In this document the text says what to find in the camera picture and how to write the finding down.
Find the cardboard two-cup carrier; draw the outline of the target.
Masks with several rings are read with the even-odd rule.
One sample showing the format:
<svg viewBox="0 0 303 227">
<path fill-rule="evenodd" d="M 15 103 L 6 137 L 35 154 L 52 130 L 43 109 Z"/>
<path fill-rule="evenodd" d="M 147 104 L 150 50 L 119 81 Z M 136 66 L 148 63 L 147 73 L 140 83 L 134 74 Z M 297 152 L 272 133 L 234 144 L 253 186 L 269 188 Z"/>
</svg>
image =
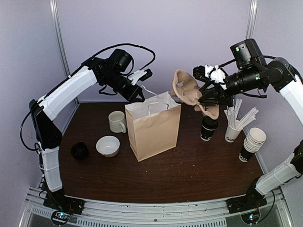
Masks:
<svg viewBox="0 0 303 227">
<path fill-rule="evenodd" d="M 200 87 L 195 78 L 185 70 L 178 69 L 174 73 L 172 80 L 171 96 L 179 98 L 182 103 L 193 106 L 196 112 L 202 112 L 203 116 L 208 116 L 213 120 L 219 117 L 219 105 L 203 104 L 198 100 L 202 97 Z"/>
</svg>

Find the brown paper bag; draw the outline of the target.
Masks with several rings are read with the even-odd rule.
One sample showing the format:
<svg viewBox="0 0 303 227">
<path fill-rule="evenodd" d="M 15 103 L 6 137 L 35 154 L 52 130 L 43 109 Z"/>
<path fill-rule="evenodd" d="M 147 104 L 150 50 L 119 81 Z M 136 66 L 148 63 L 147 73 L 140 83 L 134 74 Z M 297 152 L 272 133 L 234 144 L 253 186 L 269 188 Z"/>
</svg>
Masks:
<svg viewBox="0 0 303 227">
<path fill-rule="evenodd" d="M 125 105 L 130 147 L 141 162 L 176 147 L 181 104 L 168 91 Z"/>
</svg>

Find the black paper coffee cup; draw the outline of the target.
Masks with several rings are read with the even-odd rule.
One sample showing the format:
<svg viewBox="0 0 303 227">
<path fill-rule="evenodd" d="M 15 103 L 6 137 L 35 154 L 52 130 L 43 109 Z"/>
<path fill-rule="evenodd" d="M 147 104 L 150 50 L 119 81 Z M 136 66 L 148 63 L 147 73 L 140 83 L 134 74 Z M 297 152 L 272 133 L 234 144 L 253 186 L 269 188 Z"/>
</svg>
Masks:
<svg viewBox="0 0 303 227">
<path fill-rule="evenodd" d="M 200 131 L 200 138 L 203 140 L 203 141 L 209 141 L 214 132 L 215 132 L 216 128 L 207 128 L 205 126 L 202 125 L 201 127 L 201 131 Z"/>
</svg>

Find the black plastic cup lid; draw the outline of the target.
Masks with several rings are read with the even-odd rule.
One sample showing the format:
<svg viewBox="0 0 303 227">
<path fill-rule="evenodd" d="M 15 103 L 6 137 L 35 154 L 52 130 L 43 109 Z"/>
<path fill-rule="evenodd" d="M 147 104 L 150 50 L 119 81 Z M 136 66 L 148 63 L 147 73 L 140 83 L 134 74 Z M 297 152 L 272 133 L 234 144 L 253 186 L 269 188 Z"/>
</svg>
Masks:
<svg viewBox="0 0 303 227">
<path fill-rule="evenodd" d="M 202 126 L 207 130 L 216 130 L 218 128 L 218 121 L 210 118 L 209 116 L 205 116 L 202 119 Z"/>
</svg>

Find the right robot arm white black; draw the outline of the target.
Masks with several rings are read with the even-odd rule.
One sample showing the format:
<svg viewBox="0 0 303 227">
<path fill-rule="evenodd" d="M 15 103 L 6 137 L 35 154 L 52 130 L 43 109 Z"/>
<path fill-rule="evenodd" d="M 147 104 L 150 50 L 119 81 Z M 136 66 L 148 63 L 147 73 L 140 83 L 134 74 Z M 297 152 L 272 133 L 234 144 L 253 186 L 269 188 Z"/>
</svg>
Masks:
<svg viewBox="0 0 303 227">
<path fill-rule="evenodd" d="M 257 42 L 250 38 L 231 46 L 238 72 L 226 75 L 224 65 L 201 65 L 193 69 L 202 81 L 205 104 L 232 106 L 232 96 L 249 95 L 251 90 L 271 91 L 263 104 L 264 124 L 272 131 L 266 158 L 284 154 L 282 163 L 275 161 L 272 169 L 253 184 L 253 191 L 243 197 L 246 208 L 254 208 L 261 195 L 294 181 L 303 183 L 303 40 L 287 37 L 273 40 L 274 55 L 266 62 Z"/>
</svg>

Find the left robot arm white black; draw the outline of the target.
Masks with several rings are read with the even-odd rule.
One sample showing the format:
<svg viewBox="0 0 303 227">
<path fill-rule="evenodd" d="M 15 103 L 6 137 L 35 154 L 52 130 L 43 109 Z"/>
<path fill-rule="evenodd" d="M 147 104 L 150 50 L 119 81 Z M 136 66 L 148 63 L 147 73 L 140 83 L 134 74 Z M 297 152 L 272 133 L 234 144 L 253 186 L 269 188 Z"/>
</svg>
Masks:
<svg viewBox="0 0 303 227">
<path fill-rule="evenodd" d="M 68 206 L 68 199 L 57 192 L 62 189 L 59 168 L 62 133 L 53 121 L 71 101 L 95 84 L 103 88 L 111 87 L 115 94 L 120 94 L 128 102 L 143 102 L 145 98 L 137 82 L 146 80 L 152 72 L 150 69 L 140 69 L 127 76 L 124 71 L 131 62 L 132 56 L 121 49 L 115 49 L 107 59 L 93 56 L 85 60 L 76 73 L 70 75 L 56 88 L 29 104 L 41 149 L 45 181 L 47 188 L 53 192 L 49 201 L 58 210 Z"/>
</svg>

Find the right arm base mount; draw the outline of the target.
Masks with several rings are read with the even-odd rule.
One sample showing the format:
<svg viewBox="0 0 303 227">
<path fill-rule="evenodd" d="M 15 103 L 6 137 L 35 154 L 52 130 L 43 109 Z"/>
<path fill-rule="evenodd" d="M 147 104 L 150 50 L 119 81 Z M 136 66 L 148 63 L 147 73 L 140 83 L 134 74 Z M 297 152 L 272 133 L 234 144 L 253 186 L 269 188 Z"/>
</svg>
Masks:
<svg viewBox="0 0 303 227">
<path fill-rule="evenodd" d="M 230 214 L 257 209 L 267 205 L 265 198 L 257 199 L 252 196 L 233 197 L 226 200 L 227 208 Z"/>
</svg>

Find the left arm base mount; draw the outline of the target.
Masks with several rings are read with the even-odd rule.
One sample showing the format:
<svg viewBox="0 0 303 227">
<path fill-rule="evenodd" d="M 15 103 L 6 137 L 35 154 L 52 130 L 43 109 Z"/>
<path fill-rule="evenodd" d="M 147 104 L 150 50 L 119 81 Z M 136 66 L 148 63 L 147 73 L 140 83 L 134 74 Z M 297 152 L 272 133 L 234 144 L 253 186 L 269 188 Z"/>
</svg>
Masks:
<svg viewBox="0 0 303 227">
<path fill-rule="evenodd" d="M 81 215 L 85 201 L 71 197 L 64 197 L 63 201 L 57 201 L 47 194 L 43 205 L 54 210 L 64 211 L 65 213 Z"/>
</svg>

